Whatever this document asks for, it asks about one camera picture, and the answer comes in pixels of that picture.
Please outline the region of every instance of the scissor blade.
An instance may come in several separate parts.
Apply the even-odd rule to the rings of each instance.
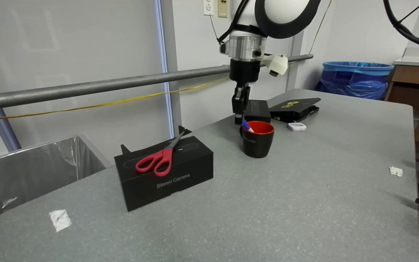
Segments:
[[[184,132],[180,133],[172,142],[169,144],[168,148],[173,148],[180,140],[180,138],[183,136]]]

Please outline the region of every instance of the trash can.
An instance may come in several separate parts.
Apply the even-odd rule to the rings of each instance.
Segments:
[[[323,63],[316,90],[379,100],[387,90],[387,76],[394,66],[381,63],[331,61]]]
[[[0,214],[110,166],[82,135],[0,156]]]

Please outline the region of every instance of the wall outlet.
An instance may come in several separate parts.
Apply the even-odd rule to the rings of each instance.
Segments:
[[[218,17],[227,18],[229,0],[218,0]]]
[[[214,15],[214,0],[203,0],[203,15]]]

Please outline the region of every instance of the black box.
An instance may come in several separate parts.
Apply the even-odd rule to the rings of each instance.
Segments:
[[[294,99],[282,102],[269,109],[271,118],[285,123],[303,121],[319,111],[319,107],[314,105],[319,101],[321,98]]]
[[[135,170],[138,161],[164,149],[171,141],[114,157],[128,211],[213,178],[213,151],[194,136],[181,139],[174,147],[168,175],[158,177],[153,169],[143,174]]]
[[[266,100],[249,100],[243,118],[248,121],[271,123],[271,114]]]

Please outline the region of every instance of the metal trash bin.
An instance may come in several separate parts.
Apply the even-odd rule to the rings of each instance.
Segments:
[[[0,156],[0,214],[110,166],[82,135]]]

